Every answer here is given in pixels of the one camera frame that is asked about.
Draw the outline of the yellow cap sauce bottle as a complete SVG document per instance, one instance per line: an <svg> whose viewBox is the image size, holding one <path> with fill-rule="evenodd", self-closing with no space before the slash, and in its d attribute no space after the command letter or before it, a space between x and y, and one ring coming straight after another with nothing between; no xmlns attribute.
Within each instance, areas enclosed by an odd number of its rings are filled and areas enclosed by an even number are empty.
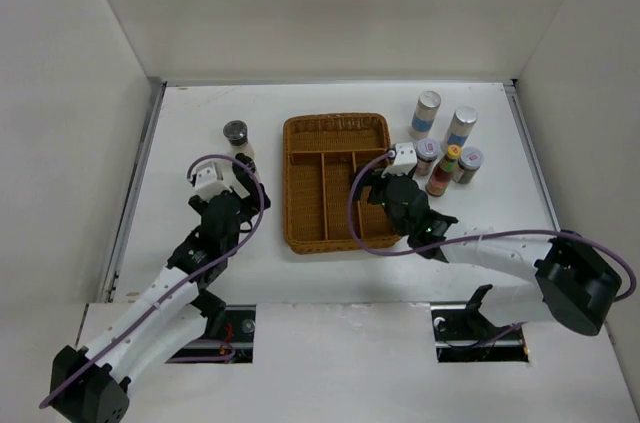
<svg viewBox="0 0 640 423"><path fill-rule="evenodd" d="M431 176L426 184L426 191L434 197L442 196L453 177L457 161L461 155L461 147L458 145L449 145L443 157L434 168Z"/></svg>

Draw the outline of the short sauce jar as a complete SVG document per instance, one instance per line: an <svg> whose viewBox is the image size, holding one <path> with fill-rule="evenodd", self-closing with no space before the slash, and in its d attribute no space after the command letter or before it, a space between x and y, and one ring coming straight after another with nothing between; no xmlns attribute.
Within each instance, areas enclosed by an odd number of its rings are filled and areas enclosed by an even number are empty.
<svg viewBox="0 0 640 423"><path fill-rule="evenodd" d="M428 176L433 165L441 155L440 143L432 138L419 140L415 145L417 165L415 175L418 177Z"/></svg>
<svg viewBox="0 0 640 423"><path fill-rule="evenodd" d="M465 147L458 158L453 181L458 184L469 184L484 162L484 154L476 147Z"/></svg>

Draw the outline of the tall jar blue label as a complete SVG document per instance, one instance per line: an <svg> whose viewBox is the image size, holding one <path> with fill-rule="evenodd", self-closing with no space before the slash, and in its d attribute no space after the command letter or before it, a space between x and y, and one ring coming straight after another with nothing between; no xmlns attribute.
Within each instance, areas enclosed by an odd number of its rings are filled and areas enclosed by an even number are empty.
<svg viewBox="0 0 640 423"><path fill-rule="evenodd" d="M442 151L446 152L451 145L462 148L467 142L477 119L478 112L473 107L458 107L454 111L448 130L441 141Z"/></svg>
<svg viewBox="0 0 640 423"><path fill-rule="evenodd" d="M419 95L409 127L409 134L414 139L428 137L440 105L441 96L435 91L424 91Z"/></svg>

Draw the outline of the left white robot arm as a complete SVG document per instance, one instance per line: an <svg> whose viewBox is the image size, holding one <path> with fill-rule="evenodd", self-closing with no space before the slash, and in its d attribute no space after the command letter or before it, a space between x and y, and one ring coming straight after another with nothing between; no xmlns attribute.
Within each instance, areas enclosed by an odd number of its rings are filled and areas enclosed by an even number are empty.
<svg viewBox="0 0 640 423"><path fill-rule="evenodd" d="M208 289L253 236L270 200L251 157L229 158L231 182L217 165L220 159L206 155L188 168L194 191L188 204L199 224L115 323L90 343L57 353L42 408L69 422L119 422L145 371L174 359L193 340L221 336L226 304Z"/></svg>

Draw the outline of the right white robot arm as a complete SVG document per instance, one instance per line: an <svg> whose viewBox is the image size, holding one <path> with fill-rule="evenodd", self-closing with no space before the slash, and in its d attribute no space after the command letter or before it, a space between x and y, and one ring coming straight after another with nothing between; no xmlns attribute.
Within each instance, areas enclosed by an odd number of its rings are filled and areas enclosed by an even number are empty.
<svg viewBox="0 0 640 423"><path fill-rule="evenodd" d="M383 208L393 229L421 257L516 278L514 285L481 283L474 290L463 316L471 336L483 339L499 327L533 321L555 321L584 336L600 332L622 280L579 235L492 238L486 229L433 210L408 175L377 169L364 184L368 203Z"/></svg>

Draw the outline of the brown wicker divided basket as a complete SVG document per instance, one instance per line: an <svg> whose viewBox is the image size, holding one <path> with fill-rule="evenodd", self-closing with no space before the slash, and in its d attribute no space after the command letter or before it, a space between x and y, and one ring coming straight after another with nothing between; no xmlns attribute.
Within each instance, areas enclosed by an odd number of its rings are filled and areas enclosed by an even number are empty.
<svg viewBox="0 0 640 423"><path fill-rule="evenodd" d="M283 236L300 255L351 251L347 198L356 170L391 147L378 113L297 116L283 125Z"/></svg>

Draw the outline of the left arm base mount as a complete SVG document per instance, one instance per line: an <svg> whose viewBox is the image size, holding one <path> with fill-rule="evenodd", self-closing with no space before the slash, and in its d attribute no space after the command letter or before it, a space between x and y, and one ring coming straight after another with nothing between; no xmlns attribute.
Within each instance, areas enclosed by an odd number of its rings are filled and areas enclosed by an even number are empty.
<svg viewBox="0 0 640 423"><path fill-rule="evenodd" d="M168 363L248 364L253 362L257 307L228 305L209 291L195 300L207 318L204 333L188 343Z"/></svg>

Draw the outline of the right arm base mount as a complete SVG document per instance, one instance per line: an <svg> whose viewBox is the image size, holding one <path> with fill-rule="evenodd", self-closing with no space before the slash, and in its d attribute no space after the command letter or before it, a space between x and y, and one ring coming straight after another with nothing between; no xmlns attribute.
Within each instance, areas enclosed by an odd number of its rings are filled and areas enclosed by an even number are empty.
<svg viewBox="0 0 640 423"><path fill-rule="evenodd" d="M463 306L435 305L431 309L439 363L529 362L523 324L495 326L480 313L491 288L480 286Z"/></svg>

